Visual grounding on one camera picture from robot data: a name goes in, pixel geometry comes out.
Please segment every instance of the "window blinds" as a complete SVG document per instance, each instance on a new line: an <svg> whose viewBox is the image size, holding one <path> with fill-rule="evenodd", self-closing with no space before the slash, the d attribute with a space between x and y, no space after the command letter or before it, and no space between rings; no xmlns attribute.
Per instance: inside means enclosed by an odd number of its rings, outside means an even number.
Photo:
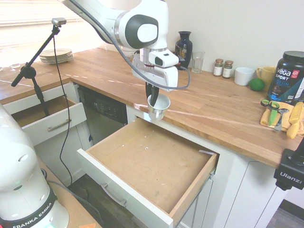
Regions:
<svg viewBox="0 0 304 228"><path fill-rule="evenodd" d="M52 18L67 20L55 36L56 48L78 52L101 43L91 25L57 0L0 0L0 49L15 48L20 63L30 61L51 35ZM51 41L45 50L53 48Z"/></svg>

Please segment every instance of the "protein powder container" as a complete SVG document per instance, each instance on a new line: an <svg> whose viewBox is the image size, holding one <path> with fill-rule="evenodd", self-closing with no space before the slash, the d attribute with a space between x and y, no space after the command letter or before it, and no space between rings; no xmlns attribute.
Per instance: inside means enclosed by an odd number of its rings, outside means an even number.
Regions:
<svg viewBox="0 0 304 228"><path fill-rule="evenodd" d="M304 52L286 51L279 60L275 76L268 90L268 98L274 101L295 103L304 89Z"/></svg>

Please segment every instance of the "scissors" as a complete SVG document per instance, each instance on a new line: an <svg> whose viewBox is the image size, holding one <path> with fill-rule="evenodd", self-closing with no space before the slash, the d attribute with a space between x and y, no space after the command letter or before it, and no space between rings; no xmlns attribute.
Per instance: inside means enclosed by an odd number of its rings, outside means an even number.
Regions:
<svg viewBox="0 0 304 228"><path fill-rule="evenodd" d="M280 105L275 101L268 101L266 99L261 101L261 105L271 110L270 117L268 120L268 125L271 126L275 120L277 110L279 109Z"/></svg>

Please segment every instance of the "black vase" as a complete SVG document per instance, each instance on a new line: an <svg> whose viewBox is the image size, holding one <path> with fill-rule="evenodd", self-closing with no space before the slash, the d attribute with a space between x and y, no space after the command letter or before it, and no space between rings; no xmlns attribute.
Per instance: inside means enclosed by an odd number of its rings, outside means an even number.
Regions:
<svg viewBox="0 0 304 228"><path fill-rule="evenodd" d="M189 40L191 32L181 31L180 40L175 44L175 55L180 59L180 65L177 66L179 70L182 70L180 67L188 68L191 54L192 54L192 42Z"/></svg>

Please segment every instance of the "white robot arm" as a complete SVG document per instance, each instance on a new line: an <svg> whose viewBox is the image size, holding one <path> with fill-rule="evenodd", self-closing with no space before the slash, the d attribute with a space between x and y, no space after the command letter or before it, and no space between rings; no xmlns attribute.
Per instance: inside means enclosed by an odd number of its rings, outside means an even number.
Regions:
<svg viewBox="0 0 304 228"><path fill-rule="evenodd" d="M68 212L47 184L32 142L1 104L0 147L0 227L67 227Z"/></svg>
<svg viewBox="0 0 304 228"><path fill-rule="evenodd" d="M178 70L175 65L179 59L167 49L169 14L165 1L142 0L130 11L107 8L99 0L58 1L89 22L103 41L140 50L139 55L134 55L131 67L134 76L147 82L147 96L155 92L156 101L158 88L166 91L177 89Z"/></svg>

